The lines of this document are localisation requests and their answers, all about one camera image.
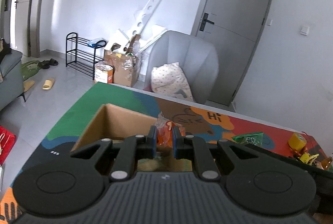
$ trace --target green mat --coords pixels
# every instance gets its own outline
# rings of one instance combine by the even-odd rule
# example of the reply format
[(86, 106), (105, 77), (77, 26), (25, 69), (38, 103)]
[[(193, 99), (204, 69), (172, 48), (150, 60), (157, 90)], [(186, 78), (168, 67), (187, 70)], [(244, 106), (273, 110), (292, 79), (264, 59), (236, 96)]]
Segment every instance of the green mat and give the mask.
[(107, 103), (149, 115), (133, 91), (98, 82), (60, 118), (46, 135), (47, 139), (81, 136), (99, 107)]
[(32, 60), (22, 64), (21, 72), (23, 76), (23, 81), (38, 73), (38, 71), (40, 70), (40, 68), (38, 67), (38, 63), (40, 63), (39, 60)]

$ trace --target slipper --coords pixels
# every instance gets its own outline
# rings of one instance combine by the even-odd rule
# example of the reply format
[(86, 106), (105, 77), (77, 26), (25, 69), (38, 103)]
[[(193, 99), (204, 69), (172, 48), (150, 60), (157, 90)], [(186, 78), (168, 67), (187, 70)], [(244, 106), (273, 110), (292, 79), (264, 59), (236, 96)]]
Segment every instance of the slipper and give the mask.
[(35, 84), (35, 82), (33, 80), (24, 81), (23, 82), (24, 92), (27, 92), (34, 84)]
[(38, 63), (38, 67), (42, 69), (49, 69), (50, 67), (49, 61), (43, 60), (42, 62)]
[(57, 66), (58, 62), (55, 59), (50, 59), (49, 64), (52, 65), (52, 66)]
[(44, 82), (43, 90), (49, 90), (49, 89), (51, 89), (52, 86), (53, 86), (53, 84), (54, 84), (54, 82), (55, 82), (54, 78), (47, 79)]

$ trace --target door lock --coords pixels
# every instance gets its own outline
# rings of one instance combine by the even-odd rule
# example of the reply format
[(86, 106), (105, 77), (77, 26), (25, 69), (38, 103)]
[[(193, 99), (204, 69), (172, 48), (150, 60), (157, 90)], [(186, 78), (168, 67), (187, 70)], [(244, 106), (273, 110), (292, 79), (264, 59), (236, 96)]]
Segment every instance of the door lock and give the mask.
[(215, 24), (215, 22), (208, 20), (207, 17), (208, 17), (208, 13), (204, 13), (204, 17), (203, 17), (203, 20), (201, 22), (200, 29), (199, 29), (200, 31), (204, 31), (207, 22), (212, 25)]

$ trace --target open cardboard box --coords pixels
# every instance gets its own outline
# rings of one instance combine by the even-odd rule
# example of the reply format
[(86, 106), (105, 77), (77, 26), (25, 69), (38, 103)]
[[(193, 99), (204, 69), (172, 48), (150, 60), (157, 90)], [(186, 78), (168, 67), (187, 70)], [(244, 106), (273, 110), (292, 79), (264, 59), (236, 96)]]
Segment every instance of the open cardboard box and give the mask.
[[(88, 124), (84, 133), (75, 143), (73, 150), (93, 143), (102, 138), (109, 138), (114, 141), (121, 141), (127, 137), (142, 134), (147, 135), (150, 126), (156, 123), (156, 118), (128, 110), (112, 104), (102, 105), (97, 111), (94, 118)], [(173, 152), (170, 148), (162, 146), (157, 147), (157, 151), (162, 156), (160, 166), (165, 167), (165, 170), (159, 171), (190, 171), (191, 161), (173, 158)], [(151, 171), (149, 167), (156, 167), (153, 160), (142, 159), (138, 162), (138, 170)]]

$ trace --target ribbed gray plate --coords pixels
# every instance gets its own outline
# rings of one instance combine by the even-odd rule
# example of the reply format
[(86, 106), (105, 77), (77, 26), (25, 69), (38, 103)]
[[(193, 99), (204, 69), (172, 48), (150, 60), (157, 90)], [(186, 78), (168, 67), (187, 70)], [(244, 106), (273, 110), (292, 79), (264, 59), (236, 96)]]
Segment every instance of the ribbed gray plate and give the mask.
[(138, 172), (135, 178), (128, 182), (112, 184), (103, 198), (82, 213), (59, 219), (44, 219), (23, 214), (16, 223), (310, 224), (317, 222), (305, 213), (284, 218), (260, 217), (249, 213), (228, 200), (218, 184), (202, 182), (192, 172)]

